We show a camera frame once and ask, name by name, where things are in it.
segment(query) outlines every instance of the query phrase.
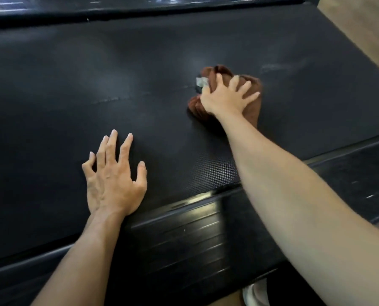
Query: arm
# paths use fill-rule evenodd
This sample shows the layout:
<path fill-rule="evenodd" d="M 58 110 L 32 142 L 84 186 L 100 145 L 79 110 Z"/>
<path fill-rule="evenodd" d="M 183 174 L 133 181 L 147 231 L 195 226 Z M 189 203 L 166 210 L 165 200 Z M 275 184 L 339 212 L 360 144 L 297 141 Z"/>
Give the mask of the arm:
<path fill-rule="evenodd" d="M 238 77 L 201 101 L 225 129 L 243 188 L 289 261 L 328 305 L 379 305 L 379 229 L 242 116 Z"/>
<path fill-rule="evenodd" d="M 114 248 L 125 216 L 140 205 L 147 189 L 143 162 L 137 180 L 130 177 L 130 133 L 116 162 L 117 132 L 105 136 L 97 152 L 97 172 L 92 170 L 95 154 L 82 165 L 87 180 L 87 203 L 91 215 L 85 230 L 62 259 L 32 306 L 103 305 Z"/>

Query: floor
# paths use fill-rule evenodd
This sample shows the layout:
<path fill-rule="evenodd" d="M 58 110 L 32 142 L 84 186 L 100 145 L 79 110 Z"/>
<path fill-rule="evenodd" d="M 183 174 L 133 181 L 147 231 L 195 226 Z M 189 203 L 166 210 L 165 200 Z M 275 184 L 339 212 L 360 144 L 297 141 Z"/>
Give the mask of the floor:
<path fill-rule="evenodd" d="M 379 0 L 320 0 L 318 9 L 379 66 Z M 241 305 L 237 291 L 210 306 Z"/>

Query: finger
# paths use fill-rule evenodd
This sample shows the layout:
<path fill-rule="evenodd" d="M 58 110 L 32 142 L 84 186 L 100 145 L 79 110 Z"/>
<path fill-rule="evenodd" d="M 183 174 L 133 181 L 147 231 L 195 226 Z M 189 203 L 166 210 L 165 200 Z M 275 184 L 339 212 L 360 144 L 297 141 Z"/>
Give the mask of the finger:
<path fill-rule="evenodd" d="M 209 88 L 209 86 L 204 86 L 202 88 L 202 95 L 208 95 L 208 94 L 211 94 L 211 89 Z"/>
<path fill-rule="evenodd" d="M 115 163 L 116 161 L 116 141 L 117 131 L 112 130 L 106 144 L 106 163 Z"/>
<path fill-rule="evenodd" d="M 130 147 L 133 142 L 133 134 L 129 133 L 120 147 L 119 163 L 129 164 Z"/>
<path fill-rule="evenodd" d="M 235 75 L 232 77 L 231 81 L 229 82 L 229 89 L 232 91 L 236 91 L 236 88 L 239 84 L 239 75 Z"/>
<path fill-rule="evenodd" d="M 105 135 L 100 143 L 99 150 L 97 150 L 96 158 L 97 158 L 97 170 L 101 170 L 106 165 L 106 144 L 109 140 L 109 137 Z"/>
<path fill-rule="evenodd" d="M 147 169 L 144 161 L 141 161 L 137 166 L 137 179 L 134 184 L 143 193 L 147 191 Z"/>
<path fill-rule="evenodd" d="M 221 73 L 216 73 L 216 83 L 218 86 L 223 85 L 223 79 Z"/>
<path fill-rule="evenodd" d="M 89 160 L 87 160 L 85 163 L 82 164 L 82 170 L 85 173 L 86 179 L 94 175 L 92 166 L 94 164 L 95 159 L 96 159 L 96 155 L 93 152 L 90 152 Z"/>
<path fill-rule="evenodd" d="M 255 92 L 252 95 L 245 98 L 244 100 L 246 102 L 246 105 L 249 104 L 250 102 L 253 102 L 254 100 L 256 100 L 259 97 L 259 95 L 260 95 L 260 92 Z"/>
<path fill-rule="evenodd" d="M 252 87 L 252 82 L 250 80 L 247 80 L 243 86 L 241 86 L 238 90 L 238 93 L 240 93 L 242 96 L 248 92 L 248 90 Z"/>

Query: white sneaker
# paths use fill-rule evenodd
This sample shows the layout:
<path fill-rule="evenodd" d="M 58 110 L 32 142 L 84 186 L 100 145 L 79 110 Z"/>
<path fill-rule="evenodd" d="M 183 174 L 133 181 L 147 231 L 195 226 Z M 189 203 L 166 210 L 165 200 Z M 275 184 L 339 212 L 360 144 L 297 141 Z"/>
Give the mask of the white sneaker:
<path fill-rule="evenodd" d="M 243 288 L 243 302 L 246 306 L 270 306 L 267 297 L 267 279 Z"/>

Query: textured rubber surface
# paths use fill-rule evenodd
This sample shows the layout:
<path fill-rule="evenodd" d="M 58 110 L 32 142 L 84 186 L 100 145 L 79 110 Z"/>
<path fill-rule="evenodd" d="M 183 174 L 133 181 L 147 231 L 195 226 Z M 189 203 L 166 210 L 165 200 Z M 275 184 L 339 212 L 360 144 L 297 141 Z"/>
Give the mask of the textured rubber surface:
<path fill-rule="evenodd" d="M 113 128 L 147 164 L 139 213 L 237 182 L 186 111 L 216 63 L 261 78 L 260 129 L 301 159 L 379 134 L 379 69 L 313 6 L 0 31 L 0 257 L 82 231 L 80 165 Z"/>

